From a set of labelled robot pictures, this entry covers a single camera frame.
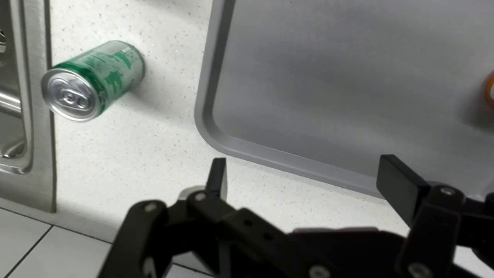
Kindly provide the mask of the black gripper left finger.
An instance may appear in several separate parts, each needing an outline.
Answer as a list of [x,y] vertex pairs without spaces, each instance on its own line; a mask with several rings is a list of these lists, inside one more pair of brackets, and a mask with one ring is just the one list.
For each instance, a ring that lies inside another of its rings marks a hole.
[[285,278],[272,247],[275,227],[228,206],[227,161],[214,158],[202,190],[167,206],[134,204],[119,227],[97,278],[163,278],[171,261],[193,254],[216,278]]

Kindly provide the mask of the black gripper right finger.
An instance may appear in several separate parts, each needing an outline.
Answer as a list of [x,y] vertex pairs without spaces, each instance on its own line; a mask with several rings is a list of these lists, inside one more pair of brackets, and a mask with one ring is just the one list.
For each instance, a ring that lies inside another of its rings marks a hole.
[[494,268],[494,193],[481,201],[461,190],[432,184],[395,155],[381,155],[376,189],[407,224],[397,272],[404,278],[478,278],[454,263],[455,249],[468,247]]

